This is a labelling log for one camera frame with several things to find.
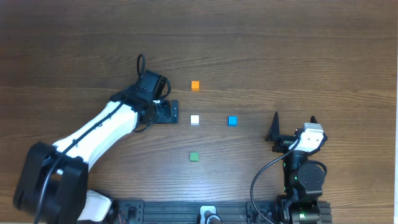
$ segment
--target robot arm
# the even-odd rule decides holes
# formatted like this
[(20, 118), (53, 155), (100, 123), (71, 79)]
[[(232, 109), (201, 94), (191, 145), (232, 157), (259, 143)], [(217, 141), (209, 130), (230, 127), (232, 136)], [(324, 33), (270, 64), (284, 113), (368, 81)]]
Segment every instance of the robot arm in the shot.
[[(137, 60), (138, 71), (141, 57)], [(109, 200), (86, 192), (88, 171), (94, 163), (132, 131), (178, 122), (178, 101), (164, 99), (170, 93), (170, 82), (145, 70), (144, 64), (137, 83), (113, 95), (105, 109), (81, 129), (52, 146), (38, 142), (31, 147), (14, 194), (14, 205), (19, 210), (36, 214), (35, 222), (40, 216), (47, 223), (76, 223), (79, 217), (104, 218)], [(166, 85), (168, 92), (162, 95)], [(147, 127), (135, 131), (140, 125)]]

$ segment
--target wood grain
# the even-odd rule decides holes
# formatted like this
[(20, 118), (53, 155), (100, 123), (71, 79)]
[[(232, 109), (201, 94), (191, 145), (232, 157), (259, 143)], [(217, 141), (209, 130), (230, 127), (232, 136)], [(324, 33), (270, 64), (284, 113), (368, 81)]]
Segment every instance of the wood grain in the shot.
[[(0, 222), (32, 221), (12, 207), (30, 146), (98, 114), (136, 81), (141, 52), (171, 80), (180, 122), (123, 137), (92, 169), (91, 188), (247, 201), (255, 173), (278, 156), (264, 142), (277, 110), (285, 134), (311, 115), (326, 131), (313, 158), (328, 166), (322, 200), (335, 223), (392, 222), (397, 2), (373, 0), (2, 1)], [(192, 151), (200, 162), (189, 162)], [(282, 192), (282, 169), (271, 167), (255, 196)]]

